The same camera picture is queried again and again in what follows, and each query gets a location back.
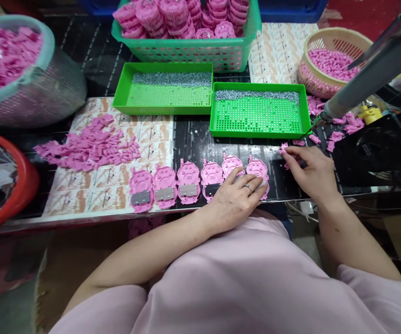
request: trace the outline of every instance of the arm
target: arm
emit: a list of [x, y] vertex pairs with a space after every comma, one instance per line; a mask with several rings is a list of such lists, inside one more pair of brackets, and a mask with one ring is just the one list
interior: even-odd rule
[[256, 189], [262, 178], [244, 175], [233, 184], [241, 167], [235, 168], [218, 189], [211, 203], [195, 212], [145, 233], [114, 251], [77, 289], [64, 313], [103, 290], [144, 284], [172, 261], [215, 234], [241, 224], [259, 204], [267, 189]]
[[316, 147], [288, 147], [307, 167], [302, 169], [291, 155], [284, 154], [299, 186], [318, 205], [319, 230], [324, 246], [339, 263], [378, 276], [401, 281], [401, 275], [377, 241], [347, 206], [337, 191], [333, 160]]

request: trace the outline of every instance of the woman's right hand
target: woman's right hand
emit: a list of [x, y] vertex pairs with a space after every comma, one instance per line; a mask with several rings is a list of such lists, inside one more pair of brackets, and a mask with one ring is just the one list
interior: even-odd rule
[[326, 157], [319, 148], [289, 146], [285, 150], [289, 154], [299, 155], [306, 162], [307, 167], [302, 169], [294, 157], [286, 153], [282, 155], [296, 182], [315, 203], [328, 203], [341, 197], [337, 190], [333, 160]]

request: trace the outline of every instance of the green plastic basket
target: green plastic basket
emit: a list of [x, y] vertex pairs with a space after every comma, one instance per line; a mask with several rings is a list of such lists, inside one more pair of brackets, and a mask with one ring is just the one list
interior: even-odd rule
[[[128, 3], [121, 0], [120, 6]], [[112, 36], [123, 42], [142, 62], [213, 63], [215, 72], [243, 72], [251, 43], [262, 30], [257, 0], [250, 1], [244, 37], [235, 39], [125, 39], [123, 28], [114, 20]]]
[[[216, 101], [218, 90], [293, 91], [299, 93], [299, 105], [285, 99], [261, 96]], [[299, 139], [310, 127], [304, 85], [214, 83], [210, 121], [210, 132], [214, 137]]]
[[[135, 73], [210, 72], [211, 86], [182, 87], [133, 83]], [[209, 115], [212, 64], [125, 63], [112, 106], [126, 115]]]

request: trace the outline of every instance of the woven basket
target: woven basket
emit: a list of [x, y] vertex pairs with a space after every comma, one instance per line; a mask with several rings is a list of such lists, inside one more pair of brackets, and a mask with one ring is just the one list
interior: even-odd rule
[[304, 43], [304, 54], [298, 68], [298, 79], [306, 87], [307, 92], [314, 96], [330, 99], [346, 81], [338, 80], [320, 71], [308, 57], [308, 53], [314, 49], [326, 49], [339, 51], [358, 58], [372, 45], [372, 41], [362, 34], [344, 28], [325, 28], [310, 35]]

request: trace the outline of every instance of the yellow component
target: yellow component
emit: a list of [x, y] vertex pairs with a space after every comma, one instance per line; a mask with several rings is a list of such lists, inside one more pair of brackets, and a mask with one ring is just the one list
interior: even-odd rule
[[375, 107], [362, 106], [363, 112], [359, 115], [364, 120], [366, 125], [380, 119], [382, 117], [381, 111]]

